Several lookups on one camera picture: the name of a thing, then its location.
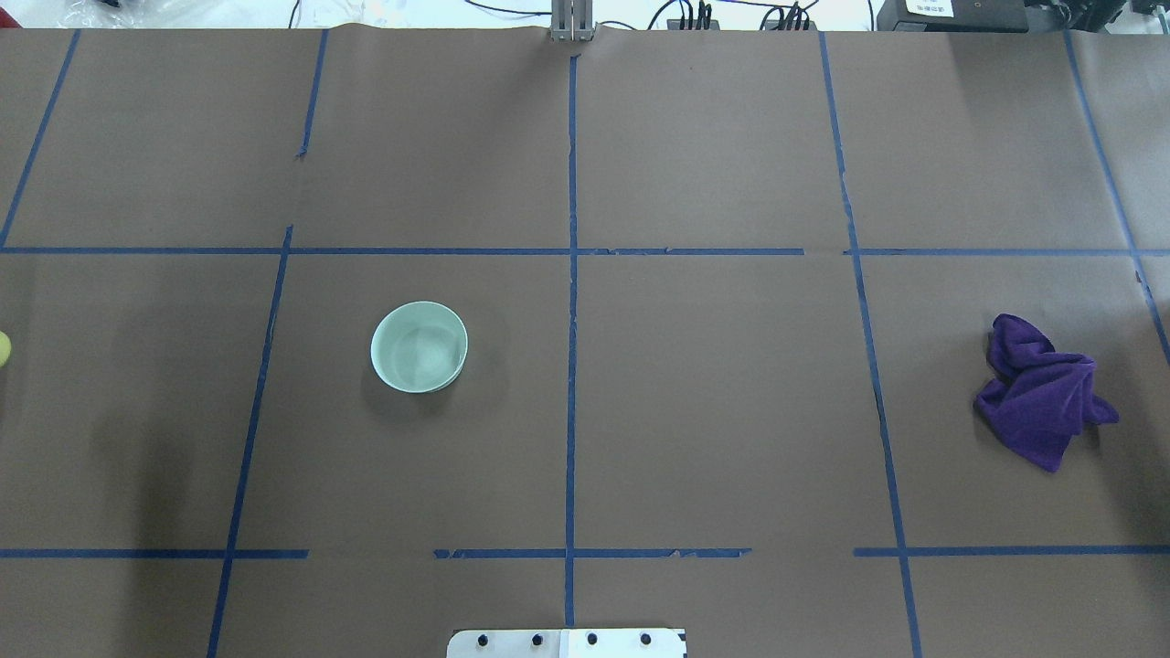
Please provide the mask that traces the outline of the purple microfibre cloth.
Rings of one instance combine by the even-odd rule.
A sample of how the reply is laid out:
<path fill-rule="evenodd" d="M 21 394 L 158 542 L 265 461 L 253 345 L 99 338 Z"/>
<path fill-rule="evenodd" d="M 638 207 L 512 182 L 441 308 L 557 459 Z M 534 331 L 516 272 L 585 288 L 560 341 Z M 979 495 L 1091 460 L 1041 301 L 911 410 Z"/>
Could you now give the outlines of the purple microfibre cloth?
<path fill-rule="evenodd" d="M 1027 320 L 994 317 L 986 361 L 994 378 L 973 396 L 973 411 L 1006 448 L 1045 472 L 1060 471 L 1085 429 L 1120 421 L 1117 409 L 1095 392 L 1095 359 L 1058 350 Z"/>

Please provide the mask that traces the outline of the white metal base plate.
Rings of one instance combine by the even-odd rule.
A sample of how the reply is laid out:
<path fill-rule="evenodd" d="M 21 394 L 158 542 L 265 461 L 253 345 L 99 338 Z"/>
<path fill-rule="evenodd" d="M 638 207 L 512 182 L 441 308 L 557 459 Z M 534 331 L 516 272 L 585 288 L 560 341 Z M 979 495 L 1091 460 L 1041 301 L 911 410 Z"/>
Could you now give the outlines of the white metal base plate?
<path fill-rule="evenodd" d="M 447 657 L 686 657 L 686 632 L 669 628 L 463 630 Z"/>

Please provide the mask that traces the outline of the yellow-green round object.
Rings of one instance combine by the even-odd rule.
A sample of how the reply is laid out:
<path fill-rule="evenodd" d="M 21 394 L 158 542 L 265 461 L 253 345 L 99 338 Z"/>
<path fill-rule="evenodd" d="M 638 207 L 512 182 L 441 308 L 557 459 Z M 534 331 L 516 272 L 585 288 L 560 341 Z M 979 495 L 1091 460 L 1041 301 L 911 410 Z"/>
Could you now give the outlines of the yellow-green round object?
<path fill-rule="evenodd" d="M 0 333 L 0 366 L 5 366 L 8 363 L 12 350 L 13 347 L 8 334 Z"/>

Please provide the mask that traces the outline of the black device with label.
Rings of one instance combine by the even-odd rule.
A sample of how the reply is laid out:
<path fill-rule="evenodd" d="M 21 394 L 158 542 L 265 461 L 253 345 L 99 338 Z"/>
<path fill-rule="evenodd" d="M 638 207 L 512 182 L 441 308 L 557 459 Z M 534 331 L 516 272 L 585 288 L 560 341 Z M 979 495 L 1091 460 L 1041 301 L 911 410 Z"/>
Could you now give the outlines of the black device with label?
<path fill-rule="evenodd" d="M 1024 1 L 885 1 L 878 32 L 1026 33 Z"/>

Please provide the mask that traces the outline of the pale green ceramic bowl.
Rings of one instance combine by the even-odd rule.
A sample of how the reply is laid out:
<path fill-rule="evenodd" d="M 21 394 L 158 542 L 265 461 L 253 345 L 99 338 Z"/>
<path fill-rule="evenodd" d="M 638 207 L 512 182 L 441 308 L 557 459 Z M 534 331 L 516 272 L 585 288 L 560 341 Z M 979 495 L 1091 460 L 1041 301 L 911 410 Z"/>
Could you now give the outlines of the pale green ceramic bowl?
<path fill-rule="evenodd" d="M 469 333 L 456 311 L 414 301 L 393 309 L 369 338 L 369 363 L 377 378 L 402 393 L 434 393 L 463 373 Z"/>

